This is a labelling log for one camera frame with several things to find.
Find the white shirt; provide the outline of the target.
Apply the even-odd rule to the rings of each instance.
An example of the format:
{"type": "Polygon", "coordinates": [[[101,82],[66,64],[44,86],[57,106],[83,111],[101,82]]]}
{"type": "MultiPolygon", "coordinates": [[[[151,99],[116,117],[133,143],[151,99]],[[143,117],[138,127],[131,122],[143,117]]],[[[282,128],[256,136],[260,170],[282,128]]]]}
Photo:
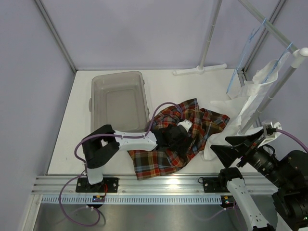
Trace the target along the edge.
{"type": "Polygon", "coordinates": [[[227,115],[230,120],[221,133],[211,135],[206,142],[203,159],[206,161],[216,158],[216,154],[210,149],[211,145],[226,145],[227,136],[237,136],[246,125],[250,117],[259,107],[267,95],[272,84],[278,79],[278,72],[283,65],[277,67],[266,83],[262,83],[267,73],[271,70],[276,60],[270,61],[261,70],[257,71],[251,81],[245,81],[244,86],[237,93],[231,94],[227,101],[211,101],[211,108],[220,114],[227,115]]]}

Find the red plaid shirt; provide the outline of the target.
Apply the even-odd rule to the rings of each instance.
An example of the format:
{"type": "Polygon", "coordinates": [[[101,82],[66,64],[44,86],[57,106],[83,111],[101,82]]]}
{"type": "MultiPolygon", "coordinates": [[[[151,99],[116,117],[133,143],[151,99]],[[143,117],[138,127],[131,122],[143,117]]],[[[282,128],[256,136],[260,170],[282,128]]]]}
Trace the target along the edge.
{"type": "Polygon", "coordinates": [[[169,106],[154,117],[151,131],[175,127],[183,120],[192,122],[188,137],[181,149],[171,151],[129,151],[138,180],[173,174],[184,168],[199,152],[203,151],[208,138],[221,133],[229,117],[205,108],[200,108],[197,99],[189,99],[176,106],[169,106]]]}

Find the light blue wire hanger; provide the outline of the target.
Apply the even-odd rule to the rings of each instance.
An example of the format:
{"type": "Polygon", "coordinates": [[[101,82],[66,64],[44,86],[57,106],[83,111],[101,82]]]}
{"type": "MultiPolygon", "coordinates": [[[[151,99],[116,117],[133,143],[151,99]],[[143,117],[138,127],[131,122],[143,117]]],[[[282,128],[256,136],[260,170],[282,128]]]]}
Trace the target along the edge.
{"type": "Polygon", "coordinates": [[[259,30],[264,26],[266,20],[267,20],[267,18],[265,17],[264,20],[262,21],[262,23],[260,24],[260,26],[258,28],[254,28],[251,31],[250,35],[248,36],[248,38],[246,40],[246,43],[245,43],[245,45],[243,47],[243,50],[242,50],[242,52],[241,52],[241,54],[239,56],[239,60],[238,60],[237,66],[234,69],[233,74],[231,76],[231,79],[229,81],[229,84],[228,84],[228,87],[227,87],[227,91],[226,91],[227,94],[229,93],[229,91],[230,91],[230,89],[232,87],[235,75],[237,74],[239,68],[241,67],[247,52],[250,50],[250,44],[251,44],[252,40],[254,39],[255,35],[259,32],[259,30]]]}

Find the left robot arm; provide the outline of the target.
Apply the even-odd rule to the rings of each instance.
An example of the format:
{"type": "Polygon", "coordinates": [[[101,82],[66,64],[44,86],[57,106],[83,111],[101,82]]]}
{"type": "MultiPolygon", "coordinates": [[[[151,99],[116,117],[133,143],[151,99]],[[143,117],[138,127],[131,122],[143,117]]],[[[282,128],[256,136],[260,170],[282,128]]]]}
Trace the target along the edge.
{"type": "Polygon", "coordinates": [[[81,141],[85,156],[87,187],[98,192],[103,188],[103,166],[118,151],[181,151],[188,141],[188,132],[192,128],[188,120],[167,128],[142,133],[121,132],[111,125],[104,125],[81,141]]]}

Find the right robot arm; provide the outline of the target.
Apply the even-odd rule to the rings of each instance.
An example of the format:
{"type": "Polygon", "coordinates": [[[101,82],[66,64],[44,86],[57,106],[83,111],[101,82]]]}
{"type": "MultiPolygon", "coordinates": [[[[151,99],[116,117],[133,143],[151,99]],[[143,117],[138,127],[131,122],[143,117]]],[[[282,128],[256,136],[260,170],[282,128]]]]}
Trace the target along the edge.
{"type": "Polygon", "coordinates": [[[212,145],[224,168],[218,186],[236,201],[249,231],[306,231],[308,229],[308,148],[278,128],[267,127],[247,136],[225,138],[228,145],[212,145]],[[278,160],[267,138],[277,133],[303,149],[278,160]],[[258,209],[251,193],[271,194],[277,213],[273,227],[258,209]]]}

